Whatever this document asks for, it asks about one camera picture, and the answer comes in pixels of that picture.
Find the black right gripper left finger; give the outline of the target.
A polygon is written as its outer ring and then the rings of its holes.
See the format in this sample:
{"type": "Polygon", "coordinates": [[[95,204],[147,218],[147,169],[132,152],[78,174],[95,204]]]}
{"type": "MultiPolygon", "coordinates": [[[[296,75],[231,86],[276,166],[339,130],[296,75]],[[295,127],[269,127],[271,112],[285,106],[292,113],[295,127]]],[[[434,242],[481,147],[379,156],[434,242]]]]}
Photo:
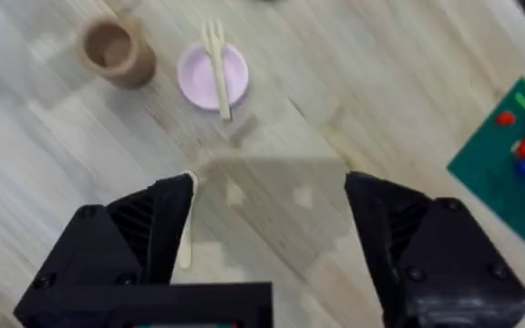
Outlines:
{"type": "Polygon", "coordinates": [[[169,284],[192,262],[194,175],[77,209],[14,309],[25,327],[102,327],[104,287],[169,284]]]}

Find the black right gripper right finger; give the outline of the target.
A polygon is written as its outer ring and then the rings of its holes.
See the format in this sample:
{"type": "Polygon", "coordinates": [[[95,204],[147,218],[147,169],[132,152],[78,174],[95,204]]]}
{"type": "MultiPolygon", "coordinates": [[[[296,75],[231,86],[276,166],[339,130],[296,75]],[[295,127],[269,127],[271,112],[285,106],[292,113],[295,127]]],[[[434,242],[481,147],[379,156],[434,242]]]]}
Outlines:
{"type": "Polygon", "coordinates": [[[350,171],[345,193],[386,327],[514,327],[525,285],[468,208],[350,171]]]}

